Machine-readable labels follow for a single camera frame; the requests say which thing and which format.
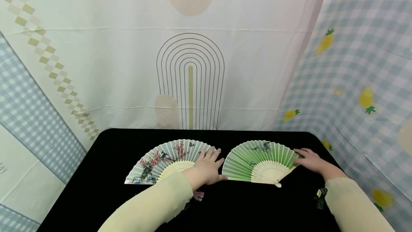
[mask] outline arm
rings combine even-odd
[[[177,216],[202,185],[226,180],[217,170],[224,159],[216,161],[220,149],[203,149],[195,166],[174,173],[161,182],[144,190],[121,205],[103,223],[98,232],[155,231],[161,224]]]
[[[296,159],[296,164],[319,173],[326,181],[326,204],[342,232],[395,231],[358,184],[342,170],[309,149],[295,151],[304,156],[304,159]]]
[[[192,196],[188,178],[174,173],[121,205],[98,232],[155,231],[177,216]]]
[[[330,169],[338,169],[330,164]],[[326,204],[342,232],[394,232],[378,208],[369,200],[358,184],[350,178],[326,180]]]

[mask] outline folding fan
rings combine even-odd
[[[163,143],[138,161],[124,183],[154,185],[168,175],[193,167],[199,152],[210,147],[204,142],[185,139]]]
[[[299,155],[279,143],[248,141],[233,148],[223,164],[222,174],[228,180],[253,183],[279,183],[296,166],[293,160]]]

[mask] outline beige diamond pattern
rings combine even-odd
[[[55,54],[56,49],[51,46],[51,40],[45,36],[46,30],[40,26],[40,20],[33,15],[35,9],[27,4],[28,0],[3,1],[9,3],[8,12],[16,16],[14,23],[23,27],[22,34],[28,37],[27,43],[34,47],[34,53],[39,56],[39,62],[44,64],[44,70],[49,73],[49,77],[53,80],[64,103],[71,110],[71,114],[84,129],[87,137],[94,140],[99,129],[92,120],[92,116],[81,104],[78,93],[68,78],[68,73],[64,71],[64,65],[60,63],[59,56]]]

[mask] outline fan tassel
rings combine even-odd
[[[202,201],[204,195],[205,195],[205,193],[201,192],[201,191],[194,191],[193,192],[193,198],[198,200],[199,202]]]

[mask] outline fan with plum blossom painting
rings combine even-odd
[[[165,177],[193,167],[203,148],[211,146],[196,140],[174,140],[163,143],[146,153],[127,175],[125,184],[154,185]],[[203,198],[203,193],[193,192],[196,200]]]

